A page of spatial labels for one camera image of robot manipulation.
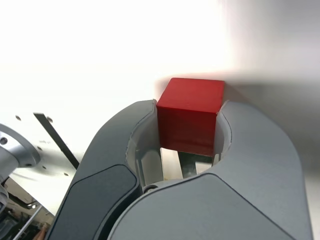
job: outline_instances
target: red block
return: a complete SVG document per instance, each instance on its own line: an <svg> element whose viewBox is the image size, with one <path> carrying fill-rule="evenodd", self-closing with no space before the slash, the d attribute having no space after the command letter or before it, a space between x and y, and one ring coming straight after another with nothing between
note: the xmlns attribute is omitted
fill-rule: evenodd
<svg viewBox="0 0 320 240"><path fill-rule="evenodd" d="M158 101L162 148L212 156L216 117L224 94L219 80L172 78Z"/></svg>

